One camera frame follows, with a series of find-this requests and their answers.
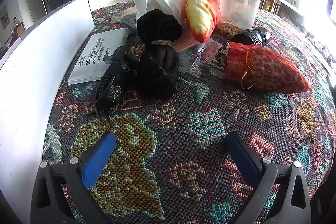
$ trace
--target red mesh bag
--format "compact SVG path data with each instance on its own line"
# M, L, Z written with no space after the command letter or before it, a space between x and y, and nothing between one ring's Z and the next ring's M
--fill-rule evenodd
M312 91L309 83L286 57L259 45L230 42L225 75L243 89L297 93Z

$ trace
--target brown twine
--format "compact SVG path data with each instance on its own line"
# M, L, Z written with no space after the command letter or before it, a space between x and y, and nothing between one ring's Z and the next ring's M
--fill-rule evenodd
M237 33L244 31L236 23L232 21L222 21L215 26L214 33L219 34L223 37L232 38Z
M243 90L249 90L250 88L252 88L253 86L254 86L254 82L255 82L255 76L254 76L254 72L253 72L253 70L251 69L251 67L250 67L250 65L249 65L249 62L252 60L252 58L255 56L255 51L253 51L253 53L252 53L252 55L250 56L250 58L249 58L249 52L247 52L246 53L246 70L245 70L245 73L243 74L243 77L241 78L241 83L240 83L240 85L241 85L241 88L243 89ZM252 74L253 74L253 84L250 86L250 87L248 87L248 88L244 88L243 87L243 79L244 79L244 77L246 76L246 74L247 74L247 72L248 72L248 69L250 69L250 71L252 72Z
M154 45L169 45L170 47L173 46L172 42L168 39L155 40L155 41L152 42L152 44L154 44Z

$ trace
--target yellow and red pillow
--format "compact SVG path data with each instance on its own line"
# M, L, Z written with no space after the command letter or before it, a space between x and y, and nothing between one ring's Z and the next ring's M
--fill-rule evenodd
M186 22L198 42L207 41L221 21L217 0L185 0Z

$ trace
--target white headboard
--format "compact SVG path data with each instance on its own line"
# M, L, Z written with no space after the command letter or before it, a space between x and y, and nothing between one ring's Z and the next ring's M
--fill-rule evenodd
M30 223L34 181L58 88L94 28L88 0L46 15L0 61L0 188L23 223Z

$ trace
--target metal screw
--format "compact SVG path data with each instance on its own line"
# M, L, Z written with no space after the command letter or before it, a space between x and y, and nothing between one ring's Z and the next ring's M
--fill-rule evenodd
M41 162L40 167L45 168L48 165L46 161Z
M270 164L272 162L272 160L269 157L264 157L262 161L266 164Z
M294 162L294 166L297 167L297 168L300 168L301 167L301 162L299 162L299 161L296 160Z
M73 158L71 158L70 163L71 164L76 164L76 163L78 163L78 161L79 161L79 159L77 157L73 157Z

